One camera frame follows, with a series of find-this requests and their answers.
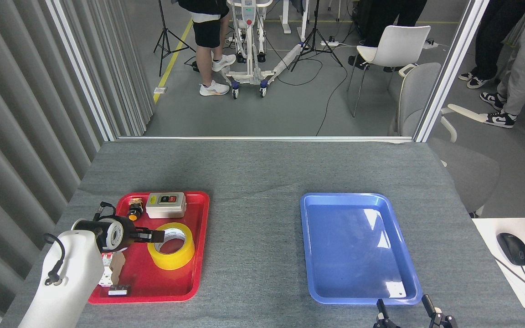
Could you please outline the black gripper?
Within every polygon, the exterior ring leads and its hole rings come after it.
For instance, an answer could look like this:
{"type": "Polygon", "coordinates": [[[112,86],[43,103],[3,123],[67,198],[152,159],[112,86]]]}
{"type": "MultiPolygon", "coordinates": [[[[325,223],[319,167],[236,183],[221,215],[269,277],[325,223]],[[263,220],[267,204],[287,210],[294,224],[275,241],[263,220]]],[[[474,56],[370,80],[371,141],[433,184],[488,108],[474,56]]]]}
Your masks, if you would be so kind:
{"type": "Polygon", "coordinates": [[[124,250],[135,242],[162,243],[164,240],[165,231],[135,226],[131,220],[124,221],[124,250]]]}

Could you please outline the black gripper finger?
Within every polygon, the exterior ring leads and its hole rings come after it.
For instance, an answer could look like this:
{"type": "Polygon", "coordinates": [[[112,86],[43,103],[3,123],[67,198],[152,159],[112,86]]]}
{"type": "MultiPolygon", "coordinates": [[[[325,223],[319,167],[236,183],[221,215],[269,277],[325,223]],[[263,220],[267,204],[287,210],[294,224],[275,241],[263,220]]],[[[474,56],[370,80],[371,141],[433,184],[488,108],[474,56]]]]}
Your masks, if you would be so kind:
{"type": "Polygon", "coordinates": [[[433,305],[429,295],[423,295],[422,303],[427,315],[431,319],[429,328],[458,328],[455,317],[452,315],[444,315],[440,308],[433,305]]]}
{"type": "Polygon", "coordinates": [[[399,328],[392,320],[389,319],[387,309],[383,299],[377,299],[377,309],[379,311],[373,328],[399,328]]]}

